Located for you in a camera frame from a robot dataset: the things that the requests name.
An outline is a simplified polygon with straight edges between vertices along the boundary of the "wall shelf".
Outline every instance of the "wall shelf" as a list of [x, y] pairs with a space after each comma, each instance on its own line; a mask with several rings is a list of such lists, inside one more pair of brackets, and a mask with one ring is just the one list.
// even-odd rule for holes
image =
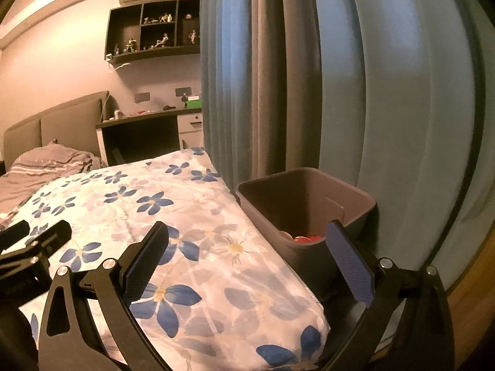
[[[171, 22], [143, 23], [145, 18], [159, 19], [160, 16], [172, 15]], [[200, 0], [166, 0], [152, 3], [135, 4], [110, 10], [106, 34], [105, 56], [112, 54], [110, 63], [118, 66], [134, 60], [162, 56], [177, 56], [200, 53]], [[196, 32], [192, 43], [189, 35]], [[156, 46], [168, 40], [163, 47]], [[127, 41], [135, 40], [134, 52], [124, 52]], [[115, 46], [119, 54], [114, 54]]]

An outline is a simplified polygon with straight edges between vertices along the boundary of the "drawer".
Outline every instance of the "drawer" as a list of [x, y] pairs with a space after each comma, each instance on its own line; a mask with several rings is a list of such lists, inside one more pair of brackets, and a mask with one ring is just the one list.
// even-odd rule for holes
[[204, 147], [203, 131], [184, 132], [179, 134], [181, 149]]
[[179, 132], [199, 131], [203, 129], [203, 114], [183, 114], [177, 116]]

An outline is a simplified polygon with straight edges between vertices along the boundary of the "headboard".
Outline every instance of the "headboard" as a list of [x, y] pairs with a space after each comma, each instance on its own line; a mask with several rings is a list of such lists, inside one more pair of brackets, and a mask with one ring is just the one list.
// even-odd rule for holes
[[86, 95], [44, 110], [9, 127], [3, 135], [3, 160], [8, 170], [24, 152], [57, 139], [61, 145], [100, 156], [95, 125], [109, 91]]

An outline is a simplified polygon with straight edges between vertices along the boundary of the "brown trash can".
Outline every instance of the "brown trash can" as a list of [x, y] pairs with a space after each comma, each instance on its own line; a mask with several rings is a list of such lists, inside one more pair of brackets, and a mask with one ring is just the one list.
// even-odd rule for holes
[[237, 187], [241, 208], [285, 262], [318, 299], [337, 274], [325, 241], [297, 243], [283, 237], [320, 235], [332, 220], [340, 220], [348, 237], [358, 237], [375, 199], [360, 189], [315, 168], [297, 168]]

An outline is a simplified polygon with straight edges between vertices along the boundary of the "desk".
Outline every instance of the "desk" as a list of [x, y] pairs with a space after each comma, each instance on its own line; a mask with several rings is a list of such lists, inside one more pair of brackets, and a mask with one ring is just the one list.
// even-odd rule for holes
[[172, 109], [102, 122], [96, 126], [101, 158], [108, 166], [203, 147], [201, 108]]

